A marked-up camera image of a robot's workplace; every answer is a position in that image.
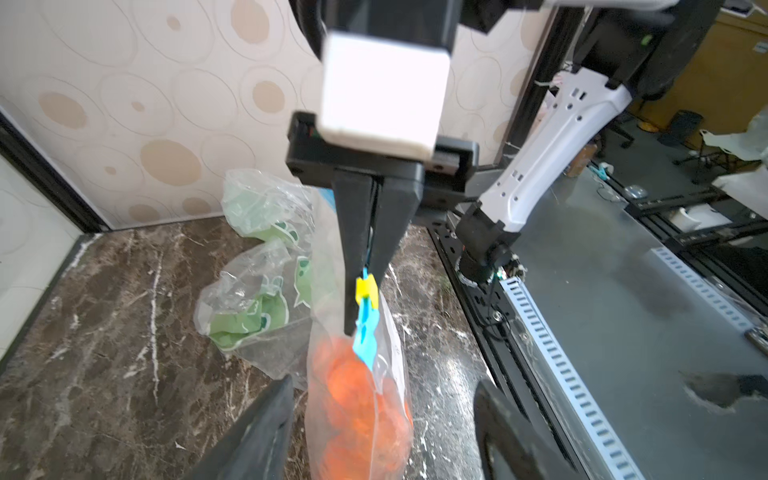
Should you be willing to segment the clear zip-top bag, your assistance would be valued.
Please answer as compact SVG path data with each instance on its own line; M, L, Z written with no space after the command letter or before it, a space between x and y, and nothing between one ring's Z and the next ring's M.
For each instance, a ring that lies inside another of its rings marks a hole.
M362 269L345 293L331 194L310 191L312 327L304 417L314 479L401 479L413 443L407 364L377 277Z

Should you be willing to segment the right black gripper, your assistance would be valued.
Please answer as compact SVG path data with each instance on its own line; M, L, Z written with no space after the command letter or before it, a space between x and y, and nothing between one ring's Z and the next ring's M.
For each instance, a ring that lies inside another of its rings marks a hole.
M344 333L352 336L358 316L356 280L363 269L383 281L420 203L450 210L476 199L469 180L478 167L479 146L440 135L431 159L408 160L330 144L315 120L310 112L292 114L286 166L304 185L330 188L333 178L345 267ZM372 176L386 178L378 185Z

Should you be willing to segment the green zip-top bag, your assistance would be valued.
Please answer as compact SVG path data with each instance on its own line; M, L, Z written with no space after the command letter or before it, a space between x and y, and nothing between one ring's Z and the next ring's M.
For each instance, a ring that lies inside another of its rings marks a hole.
M307 384L312 327L311 250L322 210L335 211L328 189L303 186L257 169L226 173L227 224L257 240L229 261L198 298L194 325L227 356L272 379Z

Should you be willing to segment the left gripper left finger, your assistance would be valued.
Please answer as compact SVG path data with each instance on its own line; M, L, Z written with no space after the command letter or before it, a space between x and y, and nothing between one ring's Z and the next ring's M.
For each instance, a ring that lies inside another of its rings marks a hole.
M287 375L273 380L187 479L281 479L291 443L294 387Z

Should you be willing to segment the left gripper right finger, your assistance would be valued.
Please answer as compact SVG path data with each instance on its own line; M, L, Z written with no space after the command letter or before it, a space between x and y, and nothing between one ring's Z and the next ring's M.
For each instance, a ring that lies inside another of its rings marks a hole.
M477 384L473 411L475 435L486 479L579 477L492 381L482 380Z

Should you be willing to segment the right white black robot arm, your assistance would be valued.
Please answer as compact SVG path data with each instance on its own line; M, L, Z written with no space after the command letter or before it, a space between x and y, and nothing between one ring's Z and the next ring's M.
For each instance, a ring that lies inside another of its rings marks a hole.
M718 1L560 1L562 36L542 59L572 70L538 128L478 198L465 187L478 148L438 124L459 26L490 32L537 1L294 1L299 29L324 67L317 113L293 114L286 163L332 190L344 255L345 334L362 329L381 279L419 210L469 206L459 269L488 282L512 257L531 211L580 149L634 98L662 97L721 10Z

